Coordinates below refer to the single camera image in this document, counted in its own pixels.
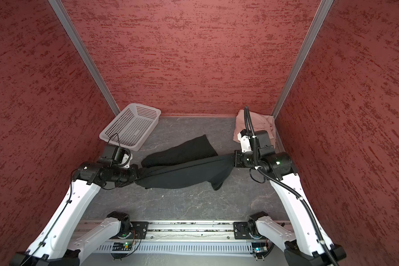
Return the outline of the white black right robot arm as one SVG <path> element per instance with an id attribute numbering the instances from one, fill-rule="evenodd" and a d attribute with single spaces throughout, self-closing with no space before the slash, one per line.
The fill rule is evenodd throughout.
<path id="1" fill-rule="evenodd" d="M 310 207 L 298 170 L 287 153 L 261 156 L 256 165 L 252 152 L 236 151 L 235 166 L 258 171 L 279 196 L 293 232 L 263 212 L 250 220 L 254 223 L 254 233 L 266 237 L 283 251 L 288 265 L 337 266 L 346 258 L 345 250 L 333 243 Z"/>

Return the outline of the black shorts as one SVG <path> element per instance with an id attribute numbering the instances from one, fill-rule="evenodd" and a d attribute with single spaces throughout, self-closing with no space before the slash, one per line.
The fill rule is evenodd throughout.
<path id="1" fill-rule="evenodd" d="M 218 155 L 207 136 L 202 135 L 146 156 L 135 183 L 144 188 L 181 189 L 209 182 L 217 191 L 229 177 L 234 164 L 233 153 Z"/>

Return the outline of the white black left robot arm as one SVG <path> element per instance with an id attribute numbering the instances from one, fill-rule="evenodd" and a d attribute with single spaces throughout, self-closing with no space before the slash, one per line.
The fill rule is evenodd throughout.
<path id="1" fill-rule="evenodd" d="M 136 235 L 129 215 L 113 211 L 100 225 L 72 242 L 71 237 L 87 207 L 109 183 L 115 188 L 133 184 L 139 176 L 137 165 L 83 163 L 71 177 L 61 204 L 39 236 L 25 252 L 17 252 L 11 266 L 78 266 L 105 241 Z"/>

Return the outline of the pink drawstring shorts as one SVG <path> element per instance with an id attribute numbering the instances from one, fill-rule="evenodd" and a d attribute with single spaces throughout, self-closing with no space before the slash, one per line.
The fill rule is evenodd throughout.
<path id="1" fill-rule="evenodd" d="M 276 129 L 274 117 L 270 115 L 262 115 L 250 112 L 250 118 L 255 132 L 265 130 L 270 138 L 270 143 L 276 145 Z M 235 130 L 233 133 L 233 141 L 240 143 L 238 134 L 246 128 L 244 120 L 244 110 L 240 110 L 236 116 Z"/>

